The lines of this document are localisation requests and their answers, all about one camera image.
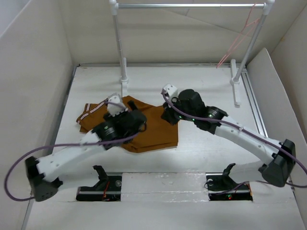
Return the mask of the brown trousers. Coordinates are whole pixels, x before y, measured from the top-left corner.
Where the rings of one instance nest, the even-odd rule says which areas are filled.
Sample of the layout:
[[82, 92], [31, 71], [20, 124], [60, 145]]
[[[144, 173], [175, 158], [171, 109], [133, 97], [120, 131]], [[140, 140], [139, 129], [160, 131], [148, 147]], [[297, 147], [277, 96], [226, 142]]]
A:
[[[122, 144], [123, 149], [132, 153], [143, 153], [177, 147], [178, 125], [171, 125], [161, 118], [164, 111], [162, 106], [153, 106], [131, 96], [125, 96], [122, 100], [126, 106], [129, 101], [134, 101], [137, 108], [147, 118], [146, 131], [140, 133], [130, 143]], [[104, 102], [85, 104], [83, 113], [76, 120], [80, 125], [80, 132], [87, 133], [96, 125], [104, 122], [103, 115], [106, 113]]]

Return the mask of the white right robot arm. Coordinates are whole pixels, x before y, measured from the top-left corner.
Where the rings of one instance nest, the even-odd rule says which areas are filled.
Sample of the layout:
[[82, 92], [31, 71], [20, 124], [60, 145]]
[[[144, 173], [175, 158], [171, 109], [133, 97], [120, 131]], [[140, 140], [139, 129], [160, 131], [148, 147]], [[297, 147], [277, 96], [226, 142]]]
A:
[[266, 138], [249, 130], [227, 112], [206, 106], [200, 94], [193, 89], [179, 92], [171, 84], [161, 92], [165, 102], [161, 118], [175, 125], [180, 120], [192, 122], [198, 129], [227, 139], [258, 158], [246, 164], [229, 164], [217, 179], [208, 184], [211, 191], [233, 189], [245, 182], [265, 182], [276, 187], [287, 184], [295, 165], [295, 144], [286, 139], [283, 142]]

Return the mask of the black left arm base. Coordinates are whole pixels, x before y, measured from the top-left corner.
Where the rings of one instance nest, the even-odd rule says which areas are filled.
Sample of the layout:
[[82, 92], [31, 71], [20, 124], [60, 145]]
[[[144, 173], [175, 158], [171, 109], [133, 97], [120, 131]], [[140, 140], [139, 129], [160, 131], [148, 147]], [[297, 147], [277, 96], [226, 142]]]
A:
[[118, 202], [121, 200], [122, 173], [107, 174], [101, 165], [93, 166], [98, 182], [93, 186], [81, 186], [76, 200], [80, 202]]

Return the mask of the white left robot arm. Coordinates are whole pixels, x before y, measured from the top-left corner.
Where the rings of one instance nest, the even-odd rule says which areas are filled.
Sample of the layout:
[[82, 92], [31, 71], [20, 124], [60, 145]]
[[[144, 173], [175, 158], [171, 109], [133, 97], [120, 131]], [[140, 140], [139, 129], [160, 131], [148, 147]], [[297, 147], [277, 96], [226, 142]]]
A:
[[104, 121], [90, 129], [77, 144], [69, 144], [45, 157], [25, 160], [26, 175], [37, 202], [53, 197], [67, 188], [68, 171], [83, 160], [113, 147], [128, 143], [146, 129], [147, 118], [133, 101], [107, 104]]

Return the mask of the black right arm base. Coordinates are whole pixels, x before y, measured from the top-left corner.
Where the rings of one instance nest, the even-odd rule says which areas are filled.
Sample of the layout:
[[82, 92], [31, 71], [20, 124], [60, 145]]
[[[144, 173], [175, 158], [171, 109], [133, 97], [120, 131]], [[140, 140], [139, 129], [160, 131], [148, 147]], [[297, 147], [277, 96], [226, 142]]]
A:
[[247, 182], [236, 183], [229, 174], [235, 163], [228, 165], [223, 172], [207, 172], [204, 188], [208, 190], [209, 201], [253, 201]]

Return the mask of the silver white clothes rack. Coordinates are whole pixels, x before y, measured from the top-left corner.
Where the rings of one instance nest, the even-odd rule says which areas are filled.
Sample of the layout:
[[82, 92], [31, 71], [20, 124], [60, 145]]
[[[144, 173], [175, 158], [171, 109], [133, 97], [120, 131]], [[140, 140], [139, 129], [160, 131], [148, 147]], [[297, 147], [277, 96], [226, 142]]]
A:
[[249, 21], [260, 18], [258, 25], [224, 62], [230, 65], [235, 107], [243, 100], [241, 73], [259, 43], [260, 30], [274, 1], [108, 1], [117, 43], [122, 95], [128, 95], [129, 63], [212, 63], [217, 66], [244, 27], [255, 3]]

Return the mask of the white foam board strip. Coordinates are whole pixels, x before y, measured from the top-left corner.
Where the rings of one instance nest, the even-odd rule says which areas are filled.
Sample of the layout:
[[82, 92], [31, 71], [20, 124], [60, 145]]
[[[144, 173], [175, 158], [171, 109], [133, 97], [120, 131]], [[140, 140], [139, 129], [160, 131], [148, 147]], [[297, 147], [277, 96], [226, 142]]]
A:
[[122, 202], [199, 203], [209, 201], [204, 173], [124, 173]]

